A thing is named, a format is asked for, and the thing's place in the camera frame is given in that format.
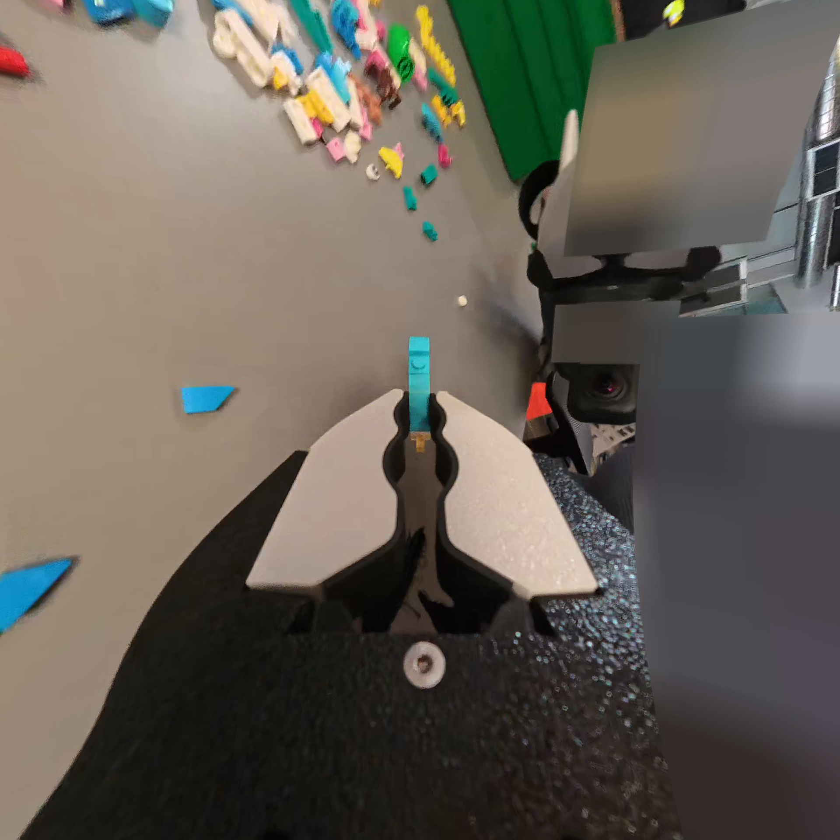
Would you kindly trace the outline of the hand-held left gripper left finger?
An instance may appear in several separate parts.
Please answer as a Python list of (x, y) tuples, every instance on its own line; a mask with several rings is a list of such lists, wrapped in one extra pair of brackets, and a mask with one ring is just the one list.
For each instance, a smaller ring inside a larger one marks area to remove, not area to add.
[(405, 591), (407, 395), (385, 392), (319, 437), (246, 577), (251, 591), (338, 604), (364, 630)]

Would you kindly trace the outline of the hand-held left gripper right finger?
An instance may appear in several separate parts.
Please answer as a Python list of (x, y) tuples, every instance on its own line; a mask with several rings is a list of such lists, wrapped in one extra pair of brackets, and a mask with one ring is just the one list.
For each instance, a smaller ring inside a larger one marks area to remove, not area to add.
[(511, 607), (539, 631), (558, 599), (599, 592), (531, 450), (452, 394), (429, 399), (435, 446), (437, 581), (451, 605), (423, 594), (438, 631), (489, 631)]

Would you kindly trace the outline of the teal lego piece with yellow pin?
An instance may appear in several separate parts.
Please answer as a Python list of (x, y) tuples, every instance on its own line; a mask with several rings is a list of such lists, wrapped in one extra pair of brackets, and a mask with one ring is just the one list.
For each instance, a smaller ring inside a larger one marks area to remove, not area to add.
[(408, 340), (408, 408), (409, 435), (418, 454), (425, 451), (431, 439), (429, 398), (431, 394), (431, 355), (428, 337), (412, 336)]

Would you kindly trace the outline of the pile of mixed lego pieces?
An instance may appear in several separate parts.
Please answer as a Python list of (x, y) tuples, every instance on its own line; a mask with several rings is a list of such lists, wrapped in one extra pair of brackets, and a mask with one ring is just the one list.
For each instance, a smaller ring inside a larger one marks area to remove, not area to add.
[(377, 17), (381, 2), (212, 2), (214, 53), (259, 91), (278, 96), (298, 141), (320, 144), (335, 163), (358, 163), (364, 144), (409, 88), (438, 173), (454, 158), (447, 127), (466, 126), (455, 66), (435, 37), (426, 5), (416, 29)]

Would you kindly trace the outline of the blue lego brick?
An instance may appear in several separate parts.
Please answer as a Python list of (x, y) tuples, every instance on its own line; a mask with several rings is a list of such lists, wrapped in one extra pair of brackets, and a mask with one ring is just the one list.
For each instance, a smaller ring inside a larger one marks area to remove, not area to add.
[(106, 27), (139, 19), (147, 25), (162, 29), (174, 11), (173, 1), (82, 1), (89, 18)]

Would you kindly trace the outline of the green baseplate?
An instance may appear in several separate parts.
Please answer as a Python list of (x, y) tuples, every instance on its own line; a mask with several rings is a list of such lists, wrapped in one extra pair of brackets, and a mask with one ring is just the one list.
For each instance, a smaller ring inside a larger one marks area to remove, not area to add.
[(513, 182), (560, 156), (582, 117), (597, 47), (621, 40), (609, 1), (450, 1), (450, 13)]

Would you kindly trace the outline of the silver ventilation duct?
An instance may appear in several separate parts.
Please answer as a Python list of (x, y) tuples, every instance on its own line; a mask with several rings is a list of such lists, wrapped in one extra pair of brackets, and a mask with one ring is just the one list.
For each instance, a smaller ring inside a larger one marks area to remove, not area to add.
[(839, 176), (839, 44), (835, 44), (804, 134), (794, 286), (821, 284), (829, 265)]

